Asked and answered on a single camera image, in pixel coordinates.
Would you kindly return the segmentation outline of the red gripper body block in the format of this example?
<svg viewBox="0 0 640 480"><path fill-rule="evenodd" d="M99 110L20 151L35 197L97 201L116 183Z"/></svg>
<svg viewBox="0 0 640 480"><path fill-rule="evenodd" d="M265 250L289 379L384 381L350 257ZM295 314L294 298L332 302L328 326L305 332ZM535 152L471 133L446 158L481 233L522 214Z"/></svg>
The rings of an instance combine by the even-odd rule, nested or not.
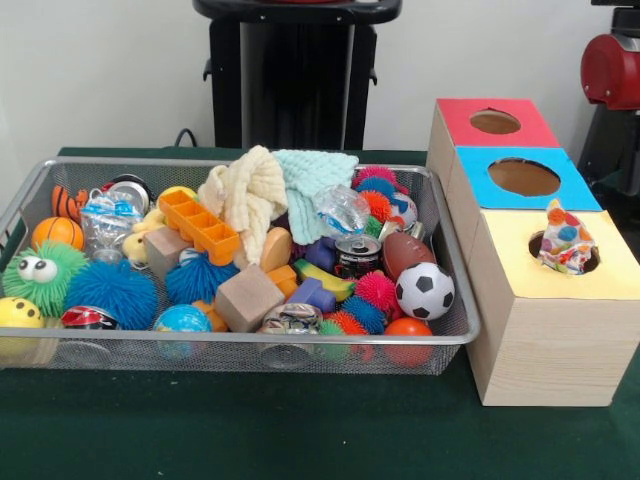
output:
<svg viewBox="0 0 640 480"><path fill-rule="evenodd" d="M581 86L591 104L609 110L639 109L639 39L602 34L586 46L581 59Z"/></svg>

